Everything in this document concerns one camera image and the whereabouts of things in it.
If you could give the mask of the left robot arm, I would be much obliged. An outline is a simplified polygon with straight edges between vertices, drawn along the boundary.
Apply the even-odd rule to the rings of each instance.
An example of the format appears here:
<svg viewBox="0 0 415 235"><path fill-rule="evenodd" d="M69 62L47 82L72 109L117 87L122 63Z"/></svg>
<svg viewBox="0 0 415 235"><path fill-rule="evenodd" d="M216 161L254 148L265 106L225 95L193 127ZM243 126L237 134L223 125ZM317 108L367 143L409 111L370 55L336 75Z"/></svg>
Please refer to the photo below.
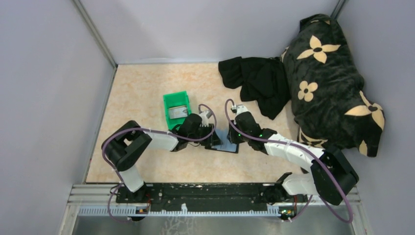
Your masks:
<svg viewBox="0 0 415 235"><path fill-rule="evenodd" d="M136 203L142 202L147 190L136 168L140 156L151 148L178 152L190 142L206 148L222 144L216 134L215 124L209 122L210 117L208 111L190 114L182 124L168 131L146 129L134 120L128 121L102 143L103 158L128 189L128 197Z"/></svg>

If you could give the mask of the green plastic bin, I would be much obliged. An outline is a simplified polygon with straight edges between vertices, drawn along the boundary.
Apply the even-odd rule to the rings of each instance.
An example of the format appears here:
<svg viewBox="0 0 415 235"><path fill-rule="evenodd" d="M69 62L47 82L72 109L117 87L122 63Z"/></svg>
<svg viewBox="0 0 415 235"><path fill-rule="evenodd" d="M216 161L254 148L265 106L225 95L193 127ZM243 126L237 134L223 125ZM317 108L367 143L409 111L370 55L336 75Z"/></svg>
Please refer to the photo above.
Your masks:
<svg viewBox="0 0 415 235"><path fill-rule="evenodd" d="M165 119L168 129L182 124L192 111L186 91L165 94L163 96Z"/></svg>

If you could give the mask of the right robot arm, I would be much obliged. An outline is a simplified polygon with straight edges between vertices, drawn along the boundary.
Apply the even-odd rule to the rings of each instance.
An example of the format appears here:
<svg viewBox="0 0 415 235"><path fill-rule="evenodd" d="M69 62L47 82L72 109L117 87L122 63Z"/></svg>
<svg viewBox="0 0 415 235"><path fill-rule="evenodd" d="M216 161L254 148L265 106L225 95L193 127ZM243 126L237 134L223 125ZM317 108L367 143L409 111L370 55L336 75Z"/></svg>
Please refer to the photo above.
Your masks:
<svg viewBox="0 0 415 235"><path fill-rule="evenodd" d="M305 174L290 173L276 187L276 197L288 202L294 195L317 195L338 206L359 181L359 176L341 150L317 148L285 138L277 131L261 128L249 111L229 120L232 130L252 149L298 165Z"/></svg>

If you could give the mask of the white credit card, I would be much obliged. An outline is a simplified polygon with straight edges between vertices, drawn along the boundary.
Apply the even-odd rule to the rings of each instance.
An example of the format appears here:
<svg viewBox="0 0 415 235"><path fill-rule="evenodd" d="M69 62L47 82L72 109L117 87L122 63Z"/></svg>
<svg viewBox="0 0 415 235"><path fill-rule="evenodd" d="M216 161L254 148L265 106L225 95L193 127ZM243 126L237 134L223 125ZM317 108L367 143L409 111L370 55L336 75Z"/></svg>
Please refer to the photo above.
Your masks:
<svg viewBox="0 0 415 235"><path fill-rule="evenodd" d="M168 108L169 119L179 119L188 116L188 108L186 105Z"/></svg>

